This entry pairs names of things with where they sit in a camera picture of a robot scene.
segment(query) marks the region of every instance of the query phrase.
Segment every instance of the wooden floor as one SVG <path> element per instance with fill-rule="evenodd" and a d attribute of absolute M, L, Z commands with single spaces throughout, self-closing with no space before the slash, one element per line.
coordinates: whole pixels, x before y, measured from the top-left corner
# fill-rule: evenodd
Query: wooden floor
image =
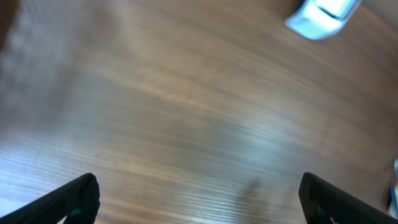
<path fill-rule="evenodd" d="M 312 42 L 286 0 L 24 0 L 0 58 L 0 215 L 86 172 L 97 223 L 304 223 L 313 172 L 376 208 L 398 33 Z"/>

